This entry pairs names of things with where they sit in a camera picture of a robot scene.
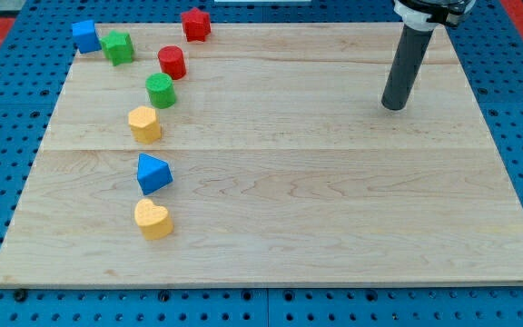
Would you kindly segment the white black robot arm flange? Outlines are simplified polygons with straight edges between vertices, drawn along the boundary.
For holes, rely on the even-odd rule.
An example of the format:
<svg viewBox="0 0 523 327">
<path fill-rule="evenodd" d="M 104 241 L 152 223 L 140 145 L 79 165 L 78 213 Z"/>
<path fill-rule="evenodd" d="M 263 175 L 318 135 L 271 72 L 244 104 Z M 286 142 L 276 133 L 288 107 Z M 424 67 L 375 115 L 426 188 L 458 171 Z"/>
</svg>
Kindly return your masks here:
<svg viewBox="0 0 523 327">
<path fill-rule="evenodd" d="M 393 10 L 406 26 L 429 32 L 438 25 L 458 27 L 476 3 L 476 0 L 393 0 Z"/>
</svg>

